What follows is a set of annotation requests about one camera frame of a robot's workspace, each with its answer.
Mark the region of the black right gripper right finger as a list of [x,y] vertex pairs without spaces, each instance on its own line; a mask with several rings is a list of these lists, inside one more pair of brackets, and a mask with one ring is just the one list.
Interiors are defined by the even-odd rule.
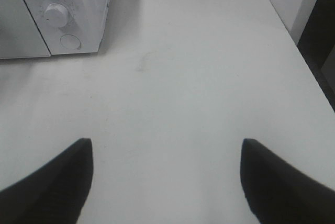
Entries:
[[255,139],[243,140],[240,181],[259,223],[334,223],[334,191]]

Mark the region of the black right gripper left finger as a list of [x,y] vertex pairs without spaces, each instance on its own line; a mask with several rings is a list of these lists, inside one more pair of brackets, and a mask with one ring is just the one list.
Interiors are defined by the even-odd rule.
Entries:
[[82,138],[1,190],[1,223],[76,223],[91,189],[91,139]]

